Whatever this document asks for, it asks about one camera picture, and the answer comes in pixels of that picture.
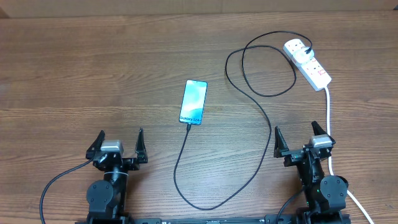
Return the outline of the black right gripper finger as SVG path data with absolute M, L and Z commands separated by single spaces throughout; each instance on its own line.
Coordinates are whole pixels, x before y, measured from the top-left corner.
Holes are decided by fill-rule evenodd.
M 326 134 L 326 131 L 317 123 L 317 121 L 312 121 L 311 125 L 315 136 Z
M 274 157 L 285 157 L 290 154 L 287 143 L 278 126 L 275 127 Z

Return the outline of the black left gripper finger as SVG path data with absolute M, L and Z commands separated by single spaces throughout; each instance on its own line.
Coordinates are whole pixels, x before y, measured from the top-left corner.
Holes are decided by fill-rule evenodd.
M 105 131 L 101 130 L 99 135 L 86 151 L 86 159 L 94 158 L 95 154 L 101 150 L 101 145 L 105 140 Z
M 135 152 L 137 154 L 137 160 L 140 164 L 148 163 L 147 151 L 144 144 L 144 130 L 142 128 L 139 130 Z

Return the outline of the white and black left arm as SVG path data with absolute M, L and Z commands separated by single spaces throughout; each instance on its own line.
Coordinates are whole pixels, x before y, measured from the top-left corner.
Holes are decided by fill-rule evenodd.
M 106 140 L 104 131 L 100 131 L 87 149 L 86 158 L 104 172 L 103 179 L 93 182 L 86 192 L 89 203 L 87 223 L 134 223 L 132 216 L 125 211 L 126 192 L 129 172 L 148 163 L 143 129 L 139 130 L 136 157 L 124 157 L 123 152 L 122 142 Z

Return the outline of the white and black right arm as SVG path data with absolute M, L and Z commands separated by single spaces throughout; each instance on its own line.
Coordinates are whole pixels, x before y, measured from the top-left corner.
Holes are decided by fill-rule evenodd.
M 275 223 L 336 223 L 351 222 L 349 215 L 341 211 L 346 208 L 348 181 L 338 175 L 325 175 L 321 161 L 331 156 L 335 140 L 316 122 L 312 122 L 314 135 L 301 149 L 290 150 L 279 127 L 275 127 L 274 157 L 284 158 L 284 166 L 295 166 L 302 189 L 291 196 L 275 218 L 266 218 Z M 282 215 L 286 206 L 301 193 L 307 206 L 298 208 L 293 215 Z

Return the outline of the blue Galaxy S24+ smartphone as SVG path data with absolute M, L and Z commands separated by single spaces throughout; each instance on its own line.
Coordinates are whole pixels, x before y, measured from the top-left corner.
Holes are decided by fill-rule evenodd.
M 201 125 L 207 88 L 207 82 L 198 80 L 186 81 L 179 115 L 181 123 Z

